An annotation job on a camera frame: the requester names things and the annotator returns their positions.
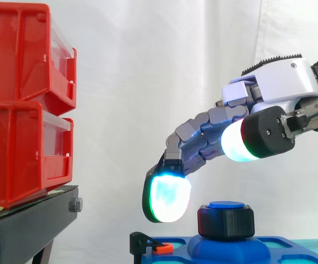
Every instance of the orange clip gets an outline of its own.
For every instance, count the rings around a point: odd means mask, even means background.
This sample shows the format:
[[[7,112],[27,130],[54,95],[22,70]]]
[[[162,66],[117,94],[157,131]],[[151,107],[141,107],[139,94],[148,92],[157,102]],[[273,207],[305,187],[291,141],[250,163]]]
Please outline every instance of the orange clip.
[[[156,247],[156,250],[152,249],[153,254],[168,254],[168,253],[173,253],[174,252],[174,246],[173,244],[169,243],[163,243],[165,246],[158,246]]]

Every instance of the blue tray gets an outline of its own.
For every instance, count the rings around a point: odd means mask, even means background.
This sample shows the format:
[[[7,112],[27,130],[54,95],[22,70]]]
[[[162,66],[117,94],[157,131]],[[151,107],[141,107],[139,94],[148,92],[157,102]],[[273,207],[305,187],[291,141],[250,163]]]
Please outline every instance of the blue tray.
[[[295,243],[279,236],[259,236],[220,242],[200,235],[156,239],[174,244],[174,253],[155,255],[147,249],[142,264],[318,264],[318,240]]]

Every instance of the black table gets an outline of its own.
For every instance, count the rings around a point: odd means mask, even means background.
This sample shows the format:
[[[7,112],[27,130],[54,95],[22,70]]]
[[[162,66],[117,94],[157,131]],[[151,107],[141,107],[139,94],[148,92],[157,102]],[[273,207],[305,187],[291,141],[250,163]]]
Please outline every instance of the black table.
[[[49,262],[53,239],[82,210],[78,186],[61,186],[37,201],[0,211],[0,264]]]

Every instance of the serrated edge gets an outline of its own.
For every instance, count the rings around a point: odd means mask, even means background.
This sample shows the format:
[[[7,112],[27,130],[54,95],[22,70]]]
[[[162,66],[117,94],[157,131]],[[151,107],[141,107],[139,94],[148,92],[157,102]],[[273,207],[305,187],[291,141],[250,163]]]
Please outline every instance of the serrated edge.
[[[295,55],[288,55],[288,56],[284,56],[284,57],[277,56],[277,57],[272,57],[272,58],[269,58],[269,59],[264,59],[264,60],[261,60],[259,63],[255,64],[254,66],[251,66],[250,68],[242,71],[242,75],[241,76],[244,76],[244,75],[246,75],[248,73],[251,73],[252,71],[254,71],[256,69],[259,69],[261,66],[263,66],[265,64],[268,64],[270,62],[282,61],[284,59],[295,59],[295,58],[302,58],[302,55],[301,54],[295,54]]]

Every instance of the black clamp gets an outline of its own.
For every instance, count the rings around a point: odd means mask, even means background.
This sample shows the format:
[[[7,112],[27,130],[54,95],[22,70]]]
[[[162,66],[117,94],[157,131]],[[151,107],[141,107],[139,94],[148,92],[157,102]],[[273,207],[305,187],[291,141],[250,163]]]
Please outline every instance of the black clamp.
[[[130,234],[130,253],[134,255],[134,264],[141,264],[142,255],[147,252],[147,247],[156,250],[160,246],[165,245],[141,232]]]

